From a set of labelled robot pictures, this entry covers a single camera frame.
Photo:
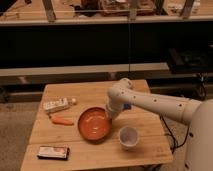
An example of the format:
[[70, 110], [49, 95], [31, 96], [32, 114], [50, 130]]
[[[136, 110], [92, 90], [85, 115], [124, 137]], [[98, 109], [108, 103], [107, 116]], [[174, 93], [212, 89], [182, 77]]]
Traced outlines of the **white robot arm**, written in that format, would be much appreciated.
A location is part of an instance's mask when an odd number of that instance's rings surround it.
[[124, 104], [134, 105], [188, 126], [184, 171], [213, 171], [213, 99], [205, 101], [184, 97], [138, 92], [128, 78], [108, 90], [106, 112], [115, 119]]

